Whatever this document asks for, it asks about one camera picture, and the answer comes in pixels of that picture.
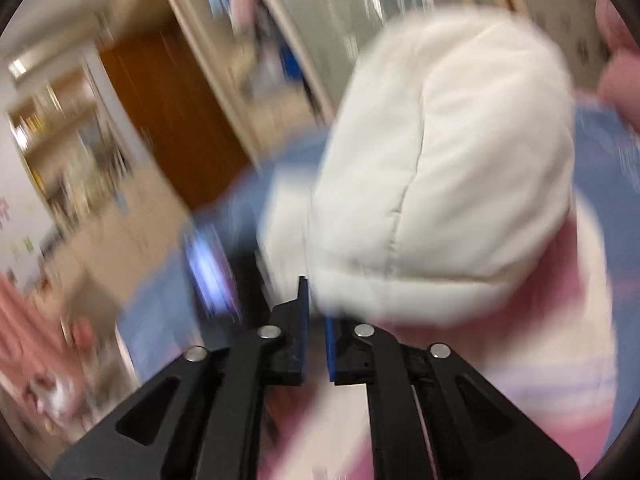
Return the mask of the white pink hooded jacket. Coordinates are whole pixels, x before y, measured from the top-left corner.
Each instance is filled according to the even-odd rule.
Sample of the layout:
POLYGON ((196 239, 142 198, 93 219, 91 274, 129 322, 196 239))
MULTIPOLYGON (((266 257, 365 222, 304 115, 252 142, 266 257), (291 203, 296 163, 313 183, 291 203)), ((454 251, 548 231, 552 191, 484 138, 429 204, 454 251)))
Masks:
POLYGON ((274 302, 306 278, 318 314, 448 344, 588 472, 616 338, 574 114, 564 56, 531 21, 409 13, 360 54, 319 161, 274 174, 258 244, 274 302))

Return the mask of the blue striped bed sheet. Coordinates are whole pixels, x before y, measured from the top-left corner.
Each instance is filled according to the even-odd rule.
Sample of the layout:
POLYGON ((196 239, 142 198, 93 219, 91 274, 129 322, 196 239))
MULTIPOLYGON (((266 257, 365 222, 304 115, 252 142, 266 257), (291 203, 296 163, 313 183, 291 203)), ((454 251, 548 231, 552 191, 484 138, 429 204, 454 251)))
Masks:
MULTIPOLYGON (((581 99, 575 124, 576 183, 600 222, 613 292, 616 438, 639 400, 639 139, 600 101, 581 99)), ((275 302, 296 295, 305 270, 293 233, 328 135, 326 127, 306 130, 262 170, 242 174, 195 215, 179 251, 140 286, 118 329, 142 382, 197 339, 228 346, 232 330, 265 312, 265 284, 275 302)))

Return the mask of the brown wooden door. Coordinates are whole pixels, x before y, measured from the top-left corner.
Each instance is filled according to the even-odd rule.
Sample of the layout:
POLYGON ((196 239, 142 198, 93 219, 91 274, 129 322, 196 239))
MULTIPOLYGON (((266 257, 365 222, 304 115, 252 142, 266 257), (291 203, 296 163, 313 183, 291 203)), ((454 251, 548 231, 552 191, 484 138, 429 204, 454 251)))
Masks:
POLYGON ((250 166, 177 23, 119 41, 100 59, 145 147, 189 209, 213 203, 250 166))

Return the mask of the beige wardrobe with glass doors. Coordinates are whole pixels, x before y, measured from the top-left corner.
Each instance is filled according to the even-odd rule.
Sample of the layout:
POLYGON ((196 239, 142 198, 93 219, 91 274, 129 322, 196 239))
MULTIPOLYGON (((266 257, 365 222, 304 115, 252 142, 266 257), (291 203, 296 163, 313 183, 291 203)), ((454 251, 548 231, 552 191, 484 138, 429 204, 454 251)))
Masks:
POLYGON ((360 51, 389 21, 436 6, 495 6, 535 21, 562 48, 576 84, 605 64, 597 0, 168 0, 253 162, 330 122, 360 51))

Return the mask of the pink pillow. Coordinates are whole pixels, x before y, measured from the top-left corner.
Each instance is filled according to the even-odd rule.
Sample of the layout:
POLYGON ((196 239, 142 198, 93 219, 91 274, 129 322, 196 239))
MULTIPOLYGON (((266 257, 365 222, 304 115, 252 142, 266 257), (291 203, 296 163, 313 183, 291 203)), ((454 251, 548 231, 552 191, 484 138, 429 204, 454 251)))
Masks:
POLYGON ((639 45, 611 0, 597 0, 596 22, 611 52, 598 83, 597 95, 639 132, 639 45))

